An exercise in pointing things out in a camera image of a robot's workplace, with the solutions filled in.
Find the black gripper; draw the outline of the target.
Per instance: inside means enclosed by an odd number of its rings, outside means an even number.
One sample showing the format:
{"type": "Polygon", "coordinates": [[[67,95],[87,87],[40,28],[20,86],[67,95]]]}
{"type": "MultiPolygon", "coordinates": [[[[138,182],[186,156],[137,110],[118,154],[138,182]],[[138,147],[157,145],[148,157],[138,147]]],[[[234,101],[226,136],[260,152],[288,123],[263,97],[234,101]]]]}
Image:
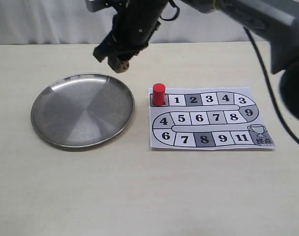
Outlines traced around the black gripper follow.
{"type": "Polygon", "coordinates": [[[122,61],[131,59],[148,46],[167,3],[167,0],[130,0],[127,7],[113,17],[111,31],[95,47],[93,56],[98,62],[107,58],[115,72],[122,61]]]}

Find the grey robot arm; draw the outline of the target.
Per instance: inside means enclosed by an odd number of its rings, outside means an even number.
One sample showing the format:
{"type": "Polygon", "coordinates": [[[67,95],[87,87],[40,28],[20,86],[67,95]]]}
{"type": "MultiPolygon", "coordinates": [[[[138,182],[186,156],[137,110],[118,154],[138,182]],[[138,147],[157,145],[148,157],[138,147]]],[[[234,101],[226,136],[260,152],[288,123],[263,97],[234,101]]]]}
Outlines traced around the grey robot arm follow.
{"type": "MultiPolygon", "coordinates": [[[[270,44],[270,70],[283,72],[280,96],[285,107],[299,120],[299,2],[294,0],[188,0],[186,4],[203,14],[219,10],[270,44]]],[[[142,50],[160,26],[173,0],[88,0],[87,9],[97,12],[113,8],[112,28],[94,49],[98,61],[107,60],[117,73],[129,68],[129,61],[142,50]]]]}

